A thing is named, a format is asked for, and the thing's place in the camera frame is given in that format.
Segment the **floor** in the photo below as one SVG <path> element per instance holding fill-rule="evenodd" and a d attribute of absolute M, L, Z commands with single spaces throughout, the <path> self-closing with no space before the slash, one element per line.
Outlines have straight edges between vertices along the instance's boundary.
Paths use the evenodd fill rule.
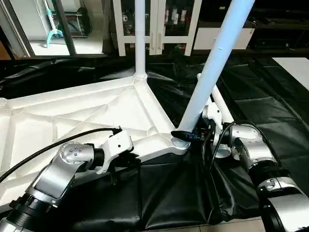
<path fill-rule="evenodd" d="M 215 226 L 197 226 L 171 230 L 157 230 L 151 232 L 265 232 L 261 218 L 255 217 L 247 220 L 232 220 Z"/>
<path fill-rule="evenodd" d="M 77 54 L 102 54 L 103 33 L 93 30 L 87 38 L 73 38 Z M 46 41 L 30 41 L 30 45 L 36 56 L 68 56 L 69 51 L 64 38 L 53 37 L 49 47 Z"/>
<path fill-rule="evenodd" d="M 301 57 L 273 59 L 309 90 L 309 59 Z"/>
<path fill-rule="evenodd" d="M 11 59 L 9 54 L 6 52 L 3 44 L 0 42 L 0 60 Z"/>

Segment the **black wire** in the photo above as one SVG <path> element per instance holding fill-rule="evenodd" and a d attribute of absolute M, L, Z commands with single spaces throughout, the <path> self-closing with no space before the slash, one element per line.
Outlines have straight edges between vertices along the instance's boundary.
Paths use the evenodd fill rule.
<path fill-rule="evenodd" d="M 230 129 L 231 126 L 233 126 L 235 123 L 236 123 L 236 121 L 231 122 L 231 123 L 223 130 L 223 132 L 222 132 L 221 135 L 219 136 L 219 140 L 218 140 L 218 142 L 217 142 L 217 144 L 216 144 L 216 147 L 215 147 L 215 149 L 214 149 L 214 151 L 213 151 L 213 155 L 212 155 L 211 162 L 210 162 L 210 165 L 209 165 L 209 171 L 211 170 L 211 167 L 212 167 L 213 162 L 214 162 L 214 158 L 216 157 L 216 154 L 217 154 L 217 152 L 218 152 L 219 145 L 220 145 L 220 143 L 221 143 L 221 141 L 222 141 L 222 139 L 223 139 L 223 136 L 224 136 L 225 133 L 228 131 L 228 129 Z"/>
<path fill-rule="evenodd" d="M 206 162 L 205 162 L 205 152 L 206 152 L 206 144 L 209 141 L 209 139 L 211 138 L 211 133 L 209 132 L 206 136 L 205 136 L 205 140 L 204 143 L 202 145 L 202 161 L 203 161 L 203 166 L 205 167 Z"/>
<path fill-rule="evenodd" d="M 10 174 L 12 174 L 14 171 L 16 171 L 18 168 L 20 168 L 21 166 L 23 166 L 25 163 L 29 162 L 30 160 L 36 158 L 38 155 L 44 153 L 45 151 L 48 151 L 56 146 L 59 146 L 63 143 L 66 143 L 72 139 L 76 139 L 76 138 L 79 138 L 79 137 L 82 137 L 84 135 L 87 135 L 87 134 L 92 134 L 92 133 L 95 133 L 95 132 L 99 132 L 99 131 L 113 131 L 114 133 L 117 133 L 117 132 L 120 132 L 121 129 L 116 129 L 116 128 L 98 128 L 98 129 L 94 129 L 94 130 L 88 130 L 88 131 L 85 131 L 85 132 L 82 132 L 82 133 L 79 133 L 79 134 L 76 134 L 74 136 L 71 136 L 69 138 L 66 138 L 66 139 L 63 139 L 63 140 L 60 140 L 54 144 L 51 144 L 39 151 L 37 151 L 36 153 L 32 154 L 31 156 L 25 158 L 24 160 L 22 160 L 21 162 L 19 162 L 18 164 L 16 164 L 14 167 L 12 167 L 11 169 L 9 169 L 5 174 L 3 174 L 1 177 L 0 177 L 0 183 L 6 179 Z"/>
<path fill-rule="evenodd" d="M 213 165 L 213 162 L 214 162 L 214 159 L 216 157 L 216 154 L 218 152 L 218 149 L 219 149 L 219 145 L 223 139 L 223 136 L 224 134 L 231 128 L 231 126 L 233 126 L 234 124 L 249 124 L 251 126 L 253 126 L 257 131 L 260 132 L 260 134 L 262 135 L 263 137 L 263 140 L 264 140 L 264 143 L 266 143 L 266 145 L 268 146 L 268 148 L 270 149 L 270 152 L 271 154 L 273 155 L 273 157 L 277 160 L 278 164 L 280 165 L 280 167 L 282 168 L 282 163 L 280 162 L 280 160 L 278 159 L 278 156 L 274 150 L 274 148 L 272 147 L 272 145 L 269 143 L 267 137 L 265 136 L 265 134 L 262 132 L 262 130 L 257 126 L 255 125 L 253 122 L 251 121 L 248 121 L 248 120 L 237 120 L 237 121 L 233 121 L 231 122 L 224 130 L 223 132 L 221 133 L 220 137 L 219 137 L 219 140 L 218 140 L 218 143 L 216 144 L 216 147 L 213 151 L 213 155 L 212 155 L 212 158 L 211 158 L 211 162 L 210 162 L 210 165 L 209 165 L 209 170 L 211 170 L 211 167 Z"/>

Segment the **white pipe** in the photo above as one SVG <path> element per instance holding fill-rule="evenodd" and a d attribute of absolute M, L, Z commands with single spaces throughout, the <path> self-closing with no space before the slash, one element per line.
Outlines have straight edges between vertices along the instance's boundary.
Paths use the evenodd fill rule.
<path fill-rule="evenodd" d="M 214 102 L 216 103 L 217 107 L 221 111 L 222 114 L 222 121 L 223 122 L 233 122 L 234 119 L 229 111 L 217 85 L 214 86 L 212 93 L 211 93 Z"/>
<path fill-rule="evenodd" d="M 191 132 L 236 43 L 254 0 L 232 0 L 177 130 Z"/>
<path fill-rule="evenodd" d="M 135 78 L 146 79 L 145 71 L 145 0 L 135 0 Z"/>

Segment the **glass cabinet door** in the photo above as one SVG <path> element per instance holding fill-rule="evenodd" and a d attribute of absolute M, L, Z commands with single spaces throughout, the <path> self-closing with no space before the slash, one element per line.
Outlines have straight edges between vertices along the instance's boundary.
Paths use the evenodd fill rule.
<path fill-rule="evenodd" d="M 202 0 L 160 0 L 156 53 L 190 55 Z"/>
<path fill-rule="evenodd" d="M 156 53 L 156 25 L 159 0 L 145 0 L 146 53 Z M 113 0 L 119 55 L 135 49 L 135 0 Z"/>

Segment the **black mat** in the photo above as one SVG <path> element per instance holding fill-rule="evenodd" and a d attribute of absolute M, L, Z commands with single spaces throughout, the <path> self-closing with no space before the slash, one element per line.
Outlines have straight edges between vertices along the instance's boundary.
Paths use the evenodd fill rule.
<path fill-rule="evenodd" d="M 151 57 L 148 84 L 177 126 L 207 57 Z M 3 62 L 0 97 L 90 84 L 133 73 L 133 58 Z M 258 124 L 296 183 L 309 194 L 309 94 L 271 58 L 228 60 L 217 83 L 235 119 Z M 103 177 L 73 189 L 58 211 L 67 231 L 150 230 L 259 215 L 253 185 L 239 162 L 217 160 L 212 176 L 200 167 L 199 148 L 166 154 L 124 170 L 113 187 Z"/>

